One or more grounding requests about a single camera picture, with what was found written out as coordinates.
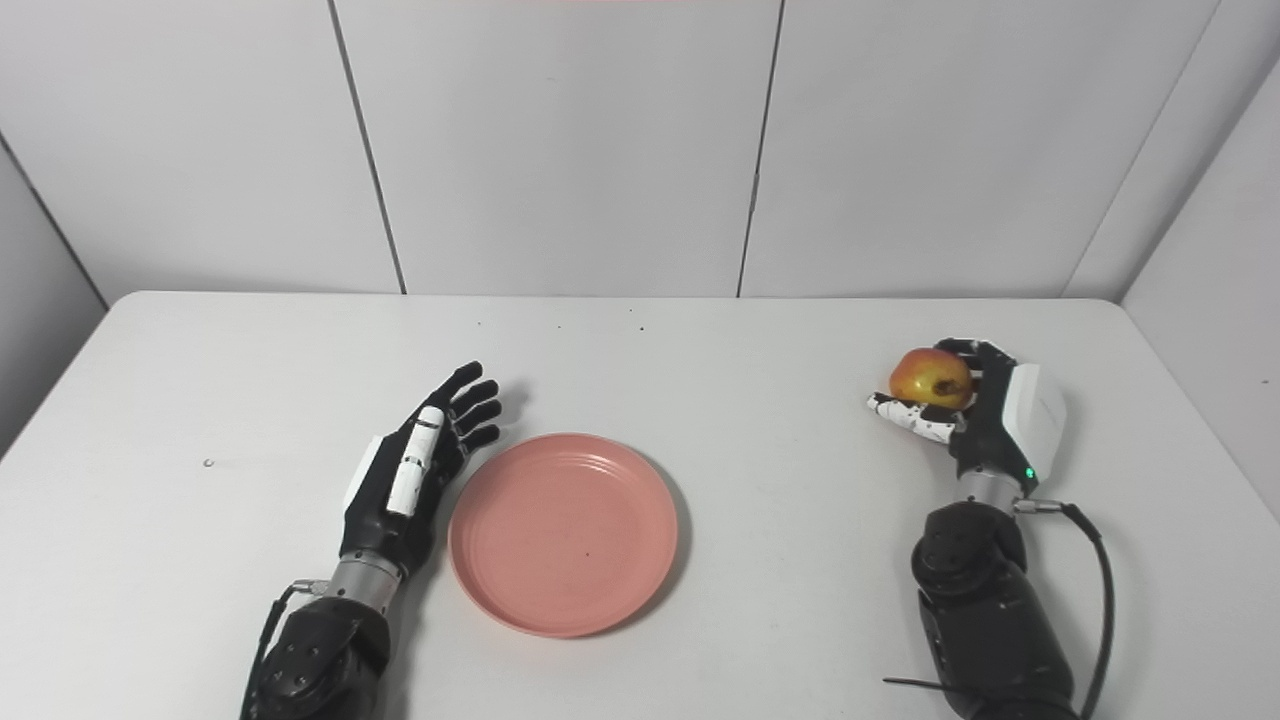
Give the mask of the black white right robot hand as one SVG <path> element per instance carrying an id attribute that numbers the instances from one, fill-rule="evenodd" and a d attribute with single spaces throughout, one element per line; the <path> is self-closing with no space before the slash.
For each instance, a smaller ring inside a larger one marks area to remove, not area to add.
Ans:
<path id="1" fill-rule="evenodd" d="M 1027 497 L 1050 477 L 1068 407 L 1056 379 L 987 340 L 945 338 L 934 350 L 966 369 L 972 396 L 963 409 L 874 392 L 867 406 L 879 418 L 947 447 L 960 477 L 988 471 L 1012 478 Z"/>

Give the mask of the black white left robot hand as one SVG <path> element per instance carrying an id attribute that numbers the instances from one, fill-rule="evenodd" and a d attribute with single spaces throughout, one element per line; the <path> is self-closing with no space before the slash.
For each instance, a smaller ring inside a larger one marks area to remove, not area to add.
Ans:
<path id="1" fill-rule="evenodd" d="M 457 368 L 388 436 L 372 446 L 344 511 L 340 555 L 375 553 L 402 579 L 416 574 L 434 544 L 434 521 L 448 486 L 479 450 L 500 437 L 499 384 L 483 364 Z M 390 506 L 396 475 L 413 466 L 419 489 L 404 511 Z"/>

